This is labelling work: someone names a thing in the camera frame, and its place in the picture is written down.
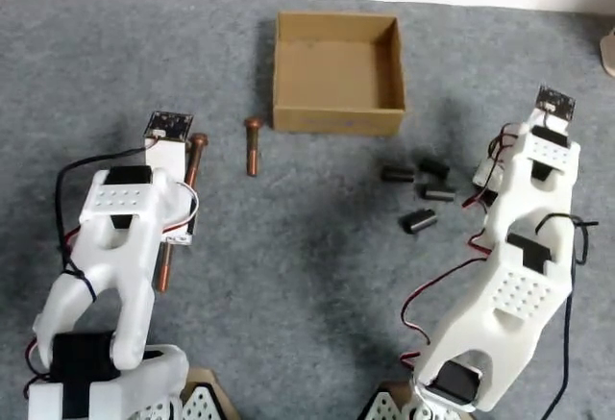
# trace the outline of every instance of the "cardboard box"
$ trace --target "cardboard box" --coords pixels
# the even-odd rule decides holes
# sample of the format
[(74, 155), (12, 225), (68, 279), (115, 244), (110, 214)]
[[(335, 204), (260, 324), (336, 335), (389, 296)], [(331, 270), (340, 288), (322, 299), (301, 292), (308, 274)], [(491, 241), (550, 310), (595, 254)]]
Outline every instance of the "cardboard box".
[(406, 113), (401, 50), (395, 16), (279, 13), (274, 129), (397, 134)]

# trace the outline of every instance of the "copper bolt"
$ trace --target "copper bolt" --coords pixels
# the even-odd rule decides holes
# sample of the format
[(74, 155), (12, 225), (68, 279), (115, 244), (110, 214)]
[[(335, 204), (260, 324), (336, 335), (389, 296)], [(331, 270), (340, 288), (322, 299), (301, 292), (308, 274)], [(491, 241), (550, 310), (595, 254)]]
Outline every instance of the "copper bolt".
[(262, 119), (248, 117), (243, 124), (246, 126), (248, 144), (248, 175), (256, 177), (258, 174), (258, 129), (262, 127)]
[[(188, 157), (188, 169), (185, 172), (184, 181), (190, 187), (194, 187), (196, 176), (199, 172), (199, 164), (203, 156), (203, 150), (209, 144), (205, 134), (194, 134), (190, 138), (190, 155)], [(160, 272), (158, 276), (158, 291), (166, 292), (169, 287), (169, 275), (171, 273), (171, 260), (173, 258), (173, 244), (162, 244), (162, 256), (160, 259)]]

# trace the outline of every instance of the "black cylinder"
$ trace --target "black cylinder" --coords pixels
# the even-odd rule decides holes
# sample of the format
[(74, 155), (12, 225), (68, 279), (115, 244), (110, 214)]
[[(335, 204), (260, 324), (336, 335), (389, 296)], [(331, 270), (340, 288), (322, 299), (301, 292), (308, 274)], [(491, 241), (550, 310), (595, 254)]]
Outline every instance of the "black cylinder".
[(455, 200), (455, 190), (443, 185), (425, 185), (421, 195), (428, 201), (452, 202)]
[(423, 231), (437, 221), (438, 217), (433, 210), (422, 209), (404, 216), (400, 220), (400, 224), (406, 233), (416, 235), (419, 231)]
[(430, 158), (424, 158), (419, 162), (419, 170), (426, 173), (431, 173), (441, 180), (446, 180), (449, 176), (450, 167), (442, 162), (435, 161)]
[(414, 181), (414, 169), (385, 165), (382, 168), (381, 180), (394, 183), (412, 183)]

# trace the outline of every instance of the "circuit board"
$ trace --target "circuit board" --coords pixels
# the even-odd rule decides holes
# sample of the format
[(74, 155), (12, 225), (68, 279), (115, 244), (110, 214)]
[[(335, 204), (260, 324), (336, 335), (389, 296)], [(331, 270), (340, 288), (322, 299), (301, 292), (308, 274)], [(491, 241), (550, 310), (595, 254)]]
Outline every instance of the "circuit board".
[(547, 86), (540, 86), (540, 91), (536, 97), (536, 108), (567, 122), (573, 120), (575, 103), (574, 98), (559, 93)]
[(143, 135), (146, 138), (187, 141), (193, 118), (192, 114), (154, 111)]

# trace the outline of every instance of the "white robotic arm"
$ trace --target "white robotic arm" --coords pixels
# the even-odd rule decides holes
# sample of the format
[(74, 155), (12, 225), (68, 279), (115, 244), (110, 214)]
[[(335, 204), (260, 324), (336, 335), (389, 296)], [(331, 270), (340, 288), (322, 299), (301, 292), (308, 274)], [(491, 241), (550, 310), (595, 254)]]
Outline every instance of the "white robotic arm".
[[(414, 419), (491, 410), (528, 365), (542, 330), (571, 293), (571, 220), (550, 218), (531, 235), (511, 227), (520, 222), (536, 228), (549, 214), (570, 214), (580, 151), (566, 132), (573, 108), (574, 100), (543, 87), (529, 120), (520, 125), (478, 239), (491, 253), (416, 359), (414, 401), (406, 407)], [(456, 360), (471, 351), (486, 356), (485, 370)]]
[[(147, 165), (95, 174), (70, 253), (83, 276), (62, 274), (34, 325), (40, 359), (50, 373), (45, 383), (30, 386), (30, 420), (126, 420), (156, 406), (160, 418), (169, 418), (171, 408), (173, 418), (181, 418), (186, 356), (175, 346), (145, 343), (160, 243), (189, 244), (188, 225), (198, 209), (196, 193), (184, 183), (191, 119), (155, 112), (146, 131)], [(205, 136), (197, 136), (193, 176), (207, 144)], [(92, 298), (109, 288), (121, 299), (116, 329), (72, 333)]]

